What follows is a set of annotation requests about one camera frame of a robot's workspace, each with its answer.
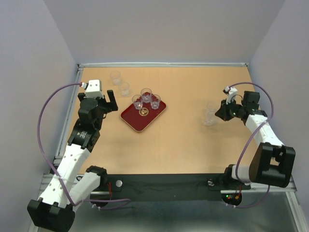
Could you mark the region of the clear faceted glass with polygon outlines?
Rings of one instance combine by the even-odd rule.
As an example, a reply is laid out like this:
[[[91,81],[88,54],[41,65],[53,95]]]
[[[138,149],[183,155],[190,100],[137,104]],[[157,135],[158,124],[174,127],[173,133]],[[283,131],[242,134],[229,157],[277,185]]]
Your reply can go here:
[[[149,88],[143,88],[143,89],[140,91],[140,95],[141,95],[142,101],[143,101],[144,103],[150,103],[152,94],[153,94],[153,93],[152,93],[152,90],[149,89]]]
[[[157,94],[151,95],[150,106],[153,110],[157,110],[160,106],[161,98]]]

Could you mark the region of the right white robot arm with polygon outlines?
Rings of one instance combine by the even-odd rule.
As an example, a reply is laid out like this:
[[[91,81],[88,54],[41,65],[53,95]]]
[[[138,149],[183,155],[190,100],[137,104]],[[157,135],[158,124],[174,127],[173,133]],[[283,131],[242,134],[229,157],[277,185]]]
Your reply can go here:
[[[223,121],[239,118],[252,133],[257,151],[249,166],[230,164],[222,177],[223,185],[232,189],[243,183],[259,183],[285,188],[290,182],[295,160],[295,150],[285,146],[276,136],[265,111],[259,107],[260,94],[245,91],[240,104],[235,100],[238,91],[233,87],[224,91],[227,98],[221,101],[215,116]]]

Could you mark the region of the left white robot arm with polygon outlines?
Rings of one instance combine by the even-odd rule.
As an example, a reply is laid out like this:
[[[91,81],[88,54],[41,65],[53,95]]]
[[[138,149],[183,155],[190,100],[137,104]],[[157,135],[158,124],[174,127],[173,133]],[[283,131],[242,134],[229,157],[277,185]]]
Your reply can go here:
[[[107,171],[91,166],[79,183],[74,181],[90,156],[100,137],[103,120],[118,105],[112,90],[107,91],[109,101],[100,89],[78,94],[80,108],[69,136],[63,158],[58,167],[51,166],[54,175],[37,200],[28,203],[27,211],[33,224],[53,232],[67,232],[73,225],[75,214],[87,196],[107,186]]]

